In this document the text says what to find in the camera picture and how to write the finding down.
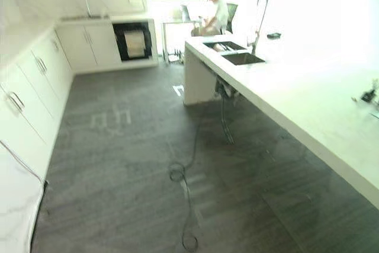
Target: white countertop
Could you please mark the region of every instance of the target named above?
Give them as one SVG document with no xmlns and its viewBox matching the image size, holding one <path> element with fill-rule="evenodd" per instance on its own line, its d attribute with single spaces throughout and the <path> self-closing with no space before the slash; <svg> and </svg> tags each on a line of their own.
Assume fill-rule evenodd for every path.
<svg viewBox="0 0 379 253">
<path fill-rule="evenodd" d="M 99 19 L 88 19 L 84 18 L 81 20 L 70 20 L 61 21 L 58 20 L 57 26 L 64 25 L 88 25 L 88 24 L 103 24 L 103 23 L 122 23 L 122 22 L 137 22 L 143 20 L 152 20 L 153 17 L 149 13 L 138 13 L 138 14 L 126 14 L 126 15 L 110 15 L 109 17 L 99 18 Z"/>
<path fill-rule="evenodd" d="M 110 18 L 61 21 L 54 19 L 36 19 L 13 24 L 0 34 L 0 69 L 15 62 L 24 52 L 29 51 L 55 27 L 64 25 L 86 25 L 103 23 L 122 23 L 152 20 L 148 13 L 111 15 Z"/>
<path fill-rule="evenodd" d="M 352 100 L 379 78 L 379 66 L 341 62 L 338 55 L 296 57 L 281 40 L 265 39 L 257 56 L 267 63 L 235 66 L 203 45 L 220 40 L 238 43 L 233 36 L 193 37 L 186 48 L 379 209 L 379 119 L 371 115 L 373 104 Z"/>
<path fill-rule="evenodd" d="M 10 26 L 0 35 L 0 68 L 11 64 L 54 29 L 54 20 L 35 20 Z"/>
</svg>

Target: sink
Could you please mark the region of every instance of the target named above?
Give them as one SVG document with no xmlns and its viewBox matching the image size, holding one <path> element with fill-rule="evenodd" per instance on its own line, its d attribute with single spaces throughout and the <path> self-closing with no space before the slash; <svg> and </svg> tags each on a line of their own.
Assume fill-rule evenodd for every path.
<svg viewBox="0 0 379 253">
<path fill-rule="evenodd" d="M 265 62 L 263 59 L 251 53 L 234 53 L 232 55 L 223 55 L 223 57 L 234 65 L 249 65 L 252 63 Z"/>
<path fill-rule="evenodd" d="M 245 47 L 241 47 L 232 41 L 217 41 L 212 43 L 204 43 L 207 47 L 213 49 L 215 45 L 219 45 L 218 52 L 229 52 L 234 50 L 246 50 Z"/>
<path fill-rule="evenodd" d="M 62 17 L 62 21 L 78 21 L 78 20 L 99 20 L 99 19 L 107 19 L 109 16 L 102 17 L 101 15 L 79 15 L 79 16 L 66 16 Z"/>
</svg>

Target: white cabinet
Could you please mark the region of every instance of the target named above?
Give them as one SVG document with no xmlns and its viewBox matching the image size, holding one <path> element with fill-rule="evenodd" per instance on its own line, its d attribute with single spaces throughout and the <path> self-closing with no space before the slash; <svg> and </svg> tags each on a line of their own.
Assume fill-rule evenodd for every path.
<svg viewBox="0 0 379 253">
<path fill-rule="evenodd" d="M 64 104 L 72 80 L 72 71 L 56 34 L 51 33 L 34 47 L 32 52 L 38 63 L 42 65 L 43 73 L 54 93 Z"/>
<path fill-rule="evenodd" d="M 49 165 L 46 144 L 8 94 L 0 89 L 0 138 L 39 176 L 44 177 Z"/>
<path fill-rule="evenodd" d="M 106 71 L 121 66 L 111 23 L 66 25 L 56 31 L 74 71 Z"/>
<path fill-rule="evenodd" d="M 54 31 L 0 65 L 0 140 L 43 178 L 72 78 Z"/>
<path fill-rule="evenodd" d="M 18 62 L 18 66 L 38 93 L 50 115 L 54 119 L 58 118 L 60 113 L 60 102 L 58 96 L 53 91 L 49 80 L 45 76 L 42 63 L 30 53 L 28 59 Z"/>
<path fill-rule="evenodd" d="M 96 67 L 97 62 L 84 26 L 64 26 L 57 28 L 56 31 L 73 70 Z"/>
<path fill-rule="evenodd" d="M 19 60 L 19 65 L 22 65 L 21 62 L 27 61 L 34 61 L 30 52 Z M 0 77 L 2 78 L 2 89 L 8 95 L 8 101 L 13 103 L 14 107 L 32 125 L 44 142 L 52 143 L 55 138 L 54 120 L 42 104 L 34 87 L 17 65 L 8 67 L 5 72 Z"/>
<path fill-rule="evenodd" d="M 121 64 L 112 25 L 86 25 L 85 30 L 99 66 Z"/>
</svg>

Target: kitchen faucet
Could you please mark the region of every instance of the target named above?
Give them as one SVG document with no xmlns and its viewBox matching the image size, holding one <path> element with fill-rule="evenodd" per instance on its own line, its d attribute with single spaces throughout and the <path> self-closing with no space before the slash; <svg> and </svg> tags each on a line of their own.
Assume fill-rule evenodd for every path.
<svg viewBox="0 0 379 253">
<path fill-rule="evenodd" d="M 87 6 L 87 15 L 89 18 L 92 17 L 92 14 L 91 14 L 91 11 L 89 10 L 89 5 L 88 5 L 88 1 L 87 0 L 84 0 L 85 1 L 85 5 Z"/>
<path fill-rule="evenodd" d="M 258 7 L 258 5 L 259 5 L 259 1 L 260 1 L 260 0 L 257 0 L 257 2 L 256 2 L 256 6 L 257 6 L 257 7 Z M 266 0 L 265 10 L 264 10 L 264 12 L 263 12 L 262 21 L 261 21 L 261 24 L 259 25 L 259 29 L 258 29 L 258 31 L 255 31 L 255 41 L 252 42 L 252 43 L 249 43 L 249 42 L 248 42 L 248 47 L 249 47 L 249 46 L 252 46 L 252 47 L 253 47 L 253 48 L 252 48 L 252 51 L 251 51 L 251 54 L 252 54 L 252 55 L 255 55 L 256 45 L 258 44 L 259 36 L 260 36 L 260 33 L 261 33 L 262 24 L 263 24 L 263 20 L 264 20 L 265 15 L 266 15 L 267 3 L 268 3 L 268 0 Z"/>
</svg>

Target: built-in oven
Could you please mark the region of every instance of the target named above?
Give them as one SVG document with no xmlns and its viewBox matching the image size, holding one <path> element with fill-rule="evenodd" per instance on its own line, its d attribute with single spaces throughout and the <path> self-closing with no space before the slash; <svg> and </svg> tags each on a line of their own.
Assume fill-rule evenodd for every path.
<svg viewBox="0 0 379 253">
<path fill-rule="evenodd" d="M 121 61 L 148 59 L 152 56 L 152 38 L 148 22 L 114 23 Z"/>
</svg>

